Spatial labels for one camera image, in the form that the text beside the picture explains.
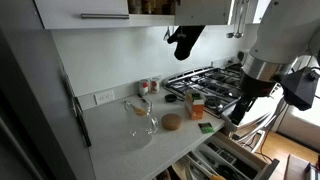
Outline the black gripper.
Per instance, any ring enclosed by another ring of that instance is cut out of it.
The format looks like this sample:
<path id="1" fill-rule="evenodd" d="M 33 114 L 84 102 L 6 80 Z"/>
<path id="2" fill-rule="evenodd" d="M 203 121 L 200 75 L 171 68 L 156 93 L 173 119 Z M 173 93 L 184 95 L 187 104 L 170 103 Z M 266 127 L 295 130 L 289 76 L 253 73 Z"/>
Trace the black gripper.
<path id="1" fill-rule="evenodd" d="M 253 106 L 255 100 L 256 98 L 253 96 L 248 96 L 246 94 L 242 95 L 230 115 L 231 122 L 235 125 L 239 125 L 245 113 Z"/>

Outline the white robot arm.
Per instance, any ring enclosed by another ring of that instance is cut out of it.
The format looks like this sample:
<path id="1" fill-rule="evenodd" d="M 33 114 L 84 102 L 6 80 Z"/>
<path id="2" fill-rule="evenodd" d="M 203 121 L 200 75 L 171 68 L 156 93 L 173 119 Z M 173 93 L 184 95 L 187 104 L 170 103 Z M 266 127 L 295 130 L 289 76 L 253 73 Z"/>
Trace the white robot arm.
<path id="1" fill-rule="evenodd" d="M 239 124 L 250 105 L 279 83 L 284 100 L 301 111 L 312 107 L 319 74 L 314 67 L 290 71 L 298 57 L 319 56 L 320 0 L 271 0 L 257 39 L 243 63 L 242 91 L 230 114 Z"/>

